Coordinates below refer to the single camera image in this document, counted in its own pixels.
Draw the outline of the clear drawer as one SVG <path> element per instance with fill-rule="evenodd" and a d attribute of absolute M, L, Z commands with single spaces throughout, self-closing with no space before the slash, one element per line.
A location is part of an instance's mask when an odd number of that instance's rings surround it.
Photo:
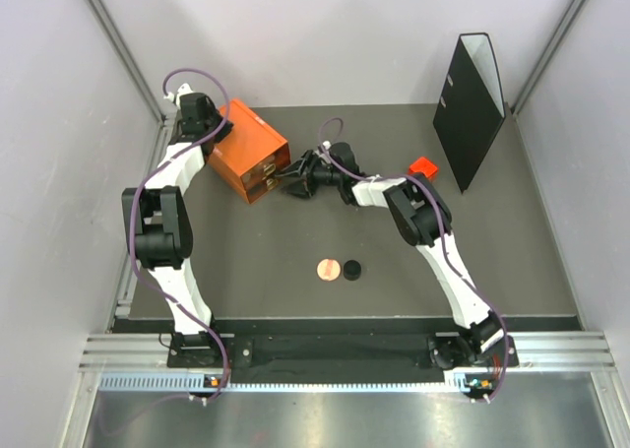
<path fill-rule="evenodd" d="M 278 151 L 253 165 L 242 175 L 245 191 L 253 195 L 259 191 L 266 192 L 277 182 L 276 173 L 288 166 L 290 153 Z"/>

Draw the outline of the orange drawer box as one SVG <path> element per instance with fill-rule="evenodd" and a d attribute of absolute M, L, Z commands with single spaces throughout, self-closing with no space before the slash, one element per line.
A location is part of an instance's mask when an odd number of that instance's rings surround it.
<path fill-rule="evenodd" d="M 215 144 L 208 165 L 248 204 L 253 204 L 269 191 L 249 195 L 242 183 L 242 175 L 253 165 L 278 151 L 290 153 L 287 139 L 263 120 L 242 100 L 234 98 L 229 103 L 228 120 L 232 131 L 220 143 Z"/>

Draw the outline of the small black jar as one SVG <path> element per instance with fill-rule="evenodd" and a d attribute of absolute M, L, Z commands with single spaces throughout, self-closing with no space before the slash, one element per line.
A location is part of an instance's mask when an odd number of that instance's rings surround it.
<path fill-rule="evenodd" d="M 362 266 L 356 260 L 347 260 L 343 264 L 343 275 L 344 278 L 348 281 L 356 281 L 361 277 L 362 274 Z"/>

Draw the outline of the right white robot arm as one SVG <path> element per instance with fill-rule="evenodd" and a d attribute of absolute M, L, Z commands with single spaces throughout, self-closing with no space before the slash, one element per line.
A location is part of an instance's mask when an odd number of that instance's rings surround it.
<path fill-rule="evenodd" d="M 494 355 L 495 345 L 506 338 L 505 325 L 474 285 L 458 250 L 452 214 L 425 175 L 368 175 L 358 167 L 349 144 L 325 142 L 281 169 L 277 177 L 289 180 L 283 192 L 296 198 L 310 199 L 320 187 L 330 186 L 347 205 L 389 211 L 404 242 L 429 264 L 458 327 L 456 337 L 429 339 L 435 365 L 444 370 L 480 365 Z"/>

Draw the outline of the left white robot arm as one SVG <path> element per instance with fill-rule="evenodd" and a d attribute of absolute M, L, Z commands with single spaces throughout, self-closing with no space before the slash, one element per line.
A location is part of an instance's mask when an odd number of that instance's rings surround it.
<path fill-rule="evenodd" d="M 168 365 L 226 369 L 224 343 L 192 270 L 194 237 L 184 194 L 205 167 L 215 141 L 224 139 L 232 124 L 208 95 L 187 84 L 166 98 L 175 104 L 178 116 L 165 157 L 140 187 L 122 193 L 127 246 L 132 262 L 154 279 L 171 310 Z"/>

